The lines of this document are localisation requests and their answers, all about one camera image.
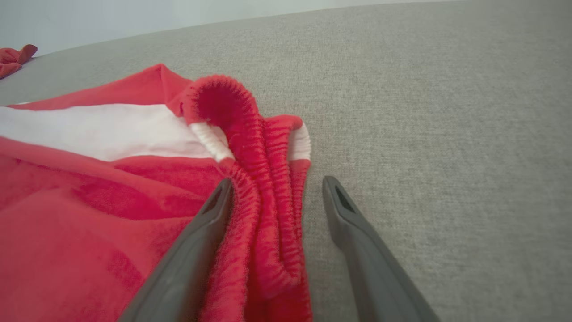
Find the red garment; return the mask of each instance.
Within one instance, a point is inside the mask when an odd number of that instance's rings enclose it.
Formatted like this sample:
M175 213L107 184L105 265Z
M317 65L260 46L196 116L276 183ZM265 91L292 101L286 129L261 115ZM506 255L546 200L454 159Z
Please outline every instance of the red garment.
M0 48L0 79L19 70L37 50L38 48L34 45L26 45L20 51L12 48Z
M0 321L115 321L224 177L235 208L201 321L310 321L309 152L298 117L164 65L1 107Z

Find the red fleece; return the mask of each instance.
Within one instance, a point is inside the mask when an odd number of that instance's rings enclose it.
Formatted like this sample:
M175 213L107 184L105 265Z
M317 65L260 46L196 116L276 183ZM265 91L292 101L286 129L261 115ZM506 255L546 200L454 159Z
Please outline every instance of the red fleece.
M220 127L234 159L140 155L109 162L0 137L0 320L115 321L230 177L235 208L201 321L311 321L301 243L310 161L288 158L302 121L263 119L251 93L230 77L192 82L164 65L6 108L114 103L165 104L187 124Z
M0 79L14 73L29 61L38 48L34 45L26 45L20 51L12 48L0 48Z

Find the gray upholstery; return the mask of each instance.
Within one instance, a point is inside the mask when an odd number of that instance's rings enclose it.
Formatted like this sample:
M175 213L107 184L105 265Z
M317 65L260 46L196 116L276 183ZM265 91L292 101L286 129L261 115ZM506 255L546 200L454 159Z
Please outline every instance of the gray upholstery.
M443 321L570 321L572 5L407 3L171 30L38 57L0 104L165 63L242 81L306 122L316 321L357 320L321 180L334 175Z

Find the gray couch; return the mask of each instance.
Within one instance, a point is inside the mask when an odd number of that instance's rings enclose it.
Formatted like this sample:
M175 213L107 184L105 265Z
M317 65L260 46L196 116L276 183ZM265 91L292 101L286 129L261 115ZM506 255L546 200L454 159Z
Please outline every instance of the gray couch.
M572 5L408 3L170 30L35 58L0 105L163 62L242 81L309 128L304 246L316 321L356 321L321 180L352 195L443 321L570 321Z

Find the white wall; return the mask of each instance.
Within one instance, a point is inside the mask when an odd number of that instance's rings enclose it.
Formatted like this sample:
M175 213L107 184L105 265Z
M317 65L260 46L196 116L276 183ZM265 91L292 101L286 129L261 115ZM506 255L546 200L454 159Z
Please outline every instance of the white wall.
M2 0L0 48L38 55L139 34L336 7L434 0Z

